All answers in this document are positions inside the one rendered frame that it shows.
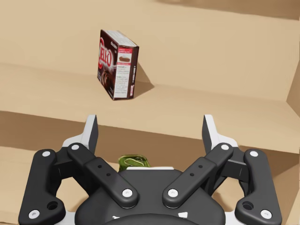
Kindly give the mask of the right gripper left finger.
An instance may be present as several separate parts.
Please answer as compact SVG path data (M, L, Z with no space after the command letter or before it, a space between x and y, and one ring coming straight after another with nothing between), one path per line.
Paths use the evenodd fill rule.
M56 194L62 180L70 177L89 195L103 188L120 207L130 209L137 205L137 190L107 162L95 156L97 141L97 117L89 115L83 132L66 139L58 152L43 149L34 154L19 223L67 221L70 216Z

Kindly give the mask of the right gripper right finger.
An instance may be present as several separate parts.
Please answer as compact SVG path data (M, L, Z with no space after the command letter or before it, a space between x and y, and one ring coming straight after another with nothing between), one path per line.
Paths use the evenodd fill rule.
M267 155L259 149L241 151L234 139L218 133L210 114L203 118L202 140L205 156L164 189L163 204L186 208L183 220L194 224L282 223ZM237 180L244 194L231 212L212 199L227 178Z

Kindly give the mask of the green and blue rectangular can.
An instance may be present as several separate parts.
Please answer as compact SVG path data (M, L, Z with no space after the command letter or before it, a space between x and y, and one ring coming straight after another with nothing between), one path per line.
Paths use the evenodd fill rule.
M143 155L123 155L118 159L119 171L124 171L128 167L150 167L147 158Z

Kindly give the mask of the brown and red carton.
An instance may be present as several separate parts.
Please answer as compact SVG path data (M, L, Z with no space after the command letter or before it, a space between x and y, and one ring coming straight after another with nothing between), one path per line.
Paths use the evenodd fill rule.
M139 46L118 30L101 30L97 77L112 100L134 97Z

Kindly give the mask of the pale wooden shelf unit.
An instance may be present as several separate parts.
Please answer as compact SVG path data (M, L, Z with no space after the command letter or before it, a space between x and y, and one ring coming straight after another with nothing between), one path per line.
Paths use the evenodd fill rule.
M134 97L98 79L101 30L139 46ZM32 157L97 116L96 155L185 170L202 122L268 156L283 225L299 225L300 0L0 0L0 223Z

